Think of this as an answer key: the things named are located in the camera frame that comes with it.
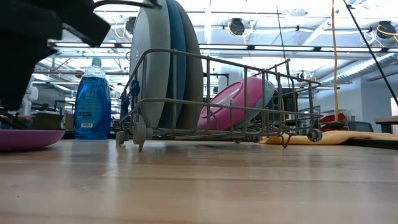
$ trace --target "pink plate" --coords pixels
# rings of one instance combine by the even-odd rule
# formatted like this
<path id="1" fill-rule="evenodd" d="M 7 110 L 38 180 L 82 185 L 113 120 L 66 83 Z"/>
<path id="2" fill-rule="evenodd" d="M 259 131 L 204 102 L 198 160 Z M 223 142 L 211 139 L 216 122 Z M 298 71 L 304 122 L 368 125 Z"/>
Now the pink plate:
<path id="1" fill-rule="evenodd" d="M 58 142 L 64 134 L 65 131 L 0 130 L 0 151 L 40 149 Z"/>
<path id="2" fill-rule="evenodd" d="M 256 77 L 248 77 L 248 107 L 255 107 L 256 103 L 262 96 L 261 79 Z M 243 79 L 230 84 L 227 88 L 217 94 L 210 102 L 230 105 L 230 101 L 234 106 L 244 106 L 244 83 Z M 225 131 L 230 128 L 229 109 L 211 107 L 210 110 L 218 119 L 219 130 Z M 210 129 L 217 130 L 217 121 L 214 116 L 210 117 Z M 238 124 L 244 119 L 244 110 L 233 110 L 233 124 Z M 204 107 L 200 113 L 198 129 L 206 129 L 207 107 Z"/>

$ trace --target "ceiling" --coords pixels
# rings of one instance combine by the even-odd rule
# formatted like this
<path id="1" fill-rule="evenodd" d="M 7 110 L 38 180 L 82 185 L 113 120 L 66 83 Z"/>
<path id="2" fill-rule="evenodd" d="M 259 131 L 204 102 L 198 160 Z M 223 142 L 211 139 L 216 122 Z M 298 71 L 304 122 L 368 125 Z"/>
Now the ceiling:
<path id="1" fill-rule="evenodd" d="M 331 0 L 177 0 L 188 12 L 193 22 L 200 44 L 229 45 L 310 45 L 333 46 L 331 35 Z M 353 14 L 363 30 L 373 29 L 379 21 L 391 21 L 398 27 L 398 15 L 394 1 L 391 0 L 351 0 Z M 95 10 L 97 15 L 112 25 L 104 43 L 131 43 L 132 35 L 124 30 L 124 23 L 129 17 L 136 16 L 139 8 L 133 6 L 107 5 Z M 343 4 L 337 0 L 335 5 L 336 41 L 338 46 L 365 47 L 359 38 L 358 30 Z M 246 26 L 244 37 L 231 35 L 228 22 L 232 18 L 242 18 Z M 282 36 L 279 34 L 279 23 Z M 74 35 L 64 32 L 62 42 L 81 42 Z M 372 46 L 396 46 L 391 39 L 372 39 Z M 126 54 L 129 49 L 115 48 L 70 48 L 57 47 L 57 55 L 41 61 L 36 73 L 42 72 L 50 78 L 65 82 L 79 82 L 75 72 L 81 73 L 91 65 L 92 56 L 103 58 L 103 67 L 110 75 L 109 82 L 125 83 L 128 80 L 129 61 Z M 284 61 L 283 52 L 247 51 L 247 50 L 202 50 L 203 54 L 219 58 L 240 58 L 241 63 L 259 68 L 268 68 Z M 286 52 L 291 58 L 290 72 L 312 73 L 322 76 L 333 71 L 334 59 L 332 53 L 324 52 Z M 358 59 L 370 58 L 367 53 L 340 53 L 339 67 Z M 212 63 L 215 70 L 219 65 Z M 279 72 L 285 73 L 285 67 Z M 62 85 L 70 90 L 76 90 L 77 85 Z M 115 90 L 121 91 L 123 86 L 115 85 Z"/>

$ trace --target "table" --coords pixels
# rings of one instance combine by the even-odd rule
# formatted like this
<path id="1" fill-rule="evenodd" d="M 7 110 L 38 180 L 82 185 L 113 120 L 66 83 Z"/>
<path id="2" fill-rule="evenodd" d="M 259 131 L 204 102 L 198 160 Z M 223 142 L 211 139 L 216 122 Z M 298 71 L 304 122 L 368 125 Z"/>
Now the table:
<path id="1" fill-rule="evenodd" d="M 392 125 L 398 124 L 398 116 L 391 116 L 389 118 L 378 118 L 378 119 L 375 119 L 374 122 L 376 124 L 381 125 L 382 133 L 392 134 Z"/>
<path id="2" fill-rule="evenodd" d="M 396 223 L 398 151 L 61 141 L 0 155 L 1 223 Z"/>

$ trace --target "dish soap bottle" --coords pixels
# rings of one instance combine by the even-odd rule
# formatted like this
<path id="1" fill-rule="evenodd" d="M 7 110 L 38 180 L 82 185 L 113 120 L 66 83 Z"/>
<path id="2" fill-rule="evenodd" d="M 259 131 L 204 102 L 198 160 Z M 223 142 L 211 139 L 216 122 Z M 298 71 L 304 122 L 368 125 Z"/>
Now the dish soap bottle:
<path id="1" fill-rule="evenodd" d="M 80 80 L 73 125 L 75 139 L 107 139 L 111 131 L 111 94 L 101 59 L 93 63 Z"/>

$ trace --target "dish rack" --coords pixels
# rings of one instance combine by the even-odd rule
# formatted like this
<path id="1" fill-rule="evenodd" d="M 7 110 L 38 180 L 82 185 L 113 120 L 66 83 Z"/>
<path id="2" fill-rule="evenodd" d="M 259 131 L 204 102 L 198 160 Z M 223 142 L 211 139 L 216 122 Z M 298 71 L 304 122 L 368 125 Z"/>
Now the dish rack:
<path id="1" fill-rule="evenodd" d="M 187 100 L 178 100 L 176 97 L 176 85 L 173 85 L 173 98 L 146 98 L 146 96 L 142 95 L 141 100 L 138 101 L 138 94 L 141 91 L 142 94 L 146 92 L 146 65 L 147 65 L 147 56 L 149 54 L 153 54 L 155 52 L 166 52 L 171 55 L 171 63 L 174 67 L 177 64 L 177 56 L 183 55 L 186 57 L 193 57 L 206 60 L 206 74 L 209 77 L 210 74 L 210 62 L 218 62 L 228 65 L 234 65 L 237 67 L 241 67 L 244 69 L 244 90 L 248 89 L 248 70 L 254 70 L 260 73 L 262 78 L 262 92 L 265 90 L 265 80 L 269 80 L 272 76 L 277 80 L 277 86 L 275 88 L 275 93 L 273 98 L 271 99 L 272 107 L 274 108 L 274 100 L 277 100 L 277 110 L 270 110 L 266 106 L 265 96 L 262 94 L 262 108 L 250 108 L 247 107 L 248 104 L 248 94 L 247 91 L 244 91 L 244 105 L 226 105 L 224 104 L 214 104 L 214 103 L 204 103 L 202 101 L 187 101 Z M 286 63 L 287 66 L 287 75 L 277 72 L 277 67 L 284 65 Z M 142 69 L 142 80 L 143 83 L 139 83 L 138 81 L 138 68 L 143 64 Z M 286 148 L 289 144 L 290 138 L 292 136 L 298 135 L 301 129 L 309 129 L 307 137 L 311 141 L 319 141 L 322 139 L 322 133 L 318 129 L 313 128 L 313 124 L 315 119 L 322 117 L 320 114 L 314 114 L 313 112 L 313 89 L 320 86 L 321 83 L 314 82 L 311 80 L 305 80 L 302 78 L 292 77 L 289 75 L 289 60 L 286 60 L 283 63 L 275 65 L 271 69 L 263 69 L 256 68 L 248 65 L 243 65 L 240 63 L 229 62 L 226 60 L 212 58 L 209 56 L 191 54 L 188 52 L 181 52 L 178 50 L 171 49 L 149 49 L 146 50 L 139 61 L 137 62 L 136 67 L 131 73 L 130 79 L 127 82 L 127 85 L 124 88 L 123 93 L 121 94 L 121 119 L 120 123 L 120 131 L 116 133 L 116 144 L 122 145 L 125 141 L 129 140 L 130 134 L 132 135 L 132 140 L 134 144 L 139 146 L 139 152 L 142 151 L 143 145 L 147 139 L 152 139 L 153 136 L 160 137 L 174 137 L 175 139 L 196 139 L 196 140 L 231 140 L 239 143 L 243 140 L 251 140 L 254 142 L 259 142 L 261 137 L 271 137 L 278 136 L 282 139 L 282 145 Z M 174 80 L 177 78 L 176 69 L 173 70 Z M 283 94 L 282 92 L 282 84 L 281 78 L 288 78 L 290 80 L 292 91 L 290 93 Z M 295 89 L 295 82 L 302 82 L 301 86 L 305 86 L 305 88 L 300 88 L 299 90 Z M 207 78 L 207 93 L 206 98 L 207 102 L 210 102 L 210 79 Z M 297 112 L 297 102 L 296 102 L 296 94 L 308 91 L 309 95 L 309 105 L 310 105 L 310 113 L 299 113 Z M 289 96 L 293 94 L 294 108 L 295 111 L 284 111 L 283 106 L 283 97 Z M 173 121 L 171 128 L 150 128 L 149 121 L 145 113 L 142 113 L 143 105 L 152 102 L 164 102 L 164 103 L 172 103 L 173 104 Z M 205 107 L 207 110 L 207 114 L 210 114 L 216 122 L 218 122 L 217 117 L 213 114 L 210 108 L 226 108 L 229 109 L 230 115 L 234 113 L 234 110 L 244 110 L 244 121 L 243 125 L 239 128 L 234 127 L 233 124 L 233 116 L 230 116 L 230 130 L 220 131 L 220 130 L 211 130 L 210 129 L 210 116 L 207 116 L 207 125 L 206 129 L 198 129 L 196 126 L 195 129 L 177 129 L 177 113 L 176 107 L 177 104 L 186 104 L 190 106 L 197 106 L 199 108 Z M 249 114 L 259 113 L 260 119 L 249 120 Z M 298 121 L 310 121 L 309 127 L 299 127 Z M 295 122 L 295 126 L 287 126 L 286 122 Z"/>

